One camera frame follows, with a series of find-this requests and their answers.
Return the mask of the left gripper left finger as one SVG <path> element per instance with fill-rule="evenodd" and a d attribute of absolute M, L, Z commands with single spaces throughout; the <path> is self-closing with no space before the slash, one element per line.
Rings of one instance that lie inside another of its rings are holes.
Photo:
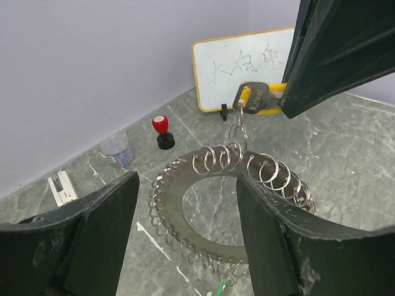
<path fill-rule="evenodd" d="M 1 225 L 2 295 L 115 295 L 138 200 L 139 176 L 55 210 Z"/>

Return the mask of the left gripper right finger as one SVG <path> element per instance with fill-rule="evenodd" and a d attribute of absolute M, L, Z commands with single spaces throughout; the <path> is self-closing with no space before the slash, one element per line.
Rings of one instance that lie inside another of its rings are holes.
<path fill-rule="evenodd" d="M 393 295 L 394 227 L 363 231 L 310 214 L 247 175 L 236 182 L 255 295 Z"/>

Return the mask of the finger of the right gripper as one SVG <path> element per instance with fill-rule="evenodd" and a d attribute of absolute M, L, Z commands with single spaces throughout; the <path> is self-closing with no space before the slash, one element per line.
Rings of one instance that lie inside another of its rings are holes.
<path fill-rule="evenodd" d="M 283 75 L 281 109 L 294 118 L 391 73 L 393 0 L 301 1 Z"/>

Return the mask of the green tagged key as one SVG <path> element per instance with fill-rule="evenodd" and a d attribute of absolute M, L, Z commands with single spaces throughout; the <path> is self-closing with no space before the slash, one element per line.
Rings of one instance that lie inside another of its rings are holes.
<path fill-rule="evenodd" d="M 219 282 L 219 287 L 213 293 L 214 296 L 225 296 L 228 295 L 232 288 L 234 288 L 236 280 L 234 277 L 228 276 L 227 278 L 223 278 Z"/>

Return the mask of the yellow tagged key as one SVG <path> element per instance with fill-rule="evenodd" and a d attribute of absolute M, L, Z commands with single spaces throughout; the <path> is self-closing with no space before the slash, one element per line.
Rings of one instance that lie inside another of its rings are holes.
<path fill-rule="evenodd" d="M 286 85 L 286 83 L 243 82 L 238 87 L 232 107 L 234 110 L 250 115 L 281 113 L 280 101 Z"/>

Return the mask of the white stapler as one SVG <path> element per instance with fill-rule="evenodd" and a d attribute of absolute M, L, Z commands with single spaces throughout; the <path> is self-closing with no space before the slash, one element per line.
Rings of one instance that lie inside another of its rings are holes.
<path fill-rule="evenodd" d="M 75 187 L 66 171 L 48 178 L 48 184 L 58 207 L 78 199 Z"/>

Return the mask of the clear cup of paperclips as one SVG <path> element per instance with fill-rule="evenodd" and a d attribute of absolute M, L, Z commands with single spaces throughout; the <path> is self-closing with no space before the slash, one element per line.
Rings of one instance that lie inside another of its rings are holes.
<path fill-rule="evenodd" d="M 113 134 L 105 138 L 99 146 L 114 168 L 126 167 L 134 160 L 134 153 L 125 133 Z"/>

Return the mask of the red black stamp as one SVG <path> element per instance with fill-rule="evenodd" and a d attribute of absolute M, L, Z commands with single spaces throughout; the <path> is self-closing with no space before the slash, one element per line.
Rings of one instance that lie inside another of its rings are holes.
<path fill-rule="evenodd" d="M 152 126 L 159 134 L 157 136 L 157 145 L 162 150 L 171 149 L 175 145 L 173 134 L 168 131 L 168 118 L 164 115 L 158 115 L 152 119 Z"/>

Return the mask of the small whiteboard yellow frame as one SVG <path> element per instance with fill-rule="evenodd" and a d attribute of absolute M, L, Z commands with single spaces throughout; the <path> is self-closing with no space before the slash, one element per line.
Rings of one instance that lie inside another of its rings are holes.
<path fill-rule="evenodd" d="M 202 112 L 230 109 L 241 83 L 281 83 L 294 27 L 195 42 L 192 61 L 197 103 Z"/>

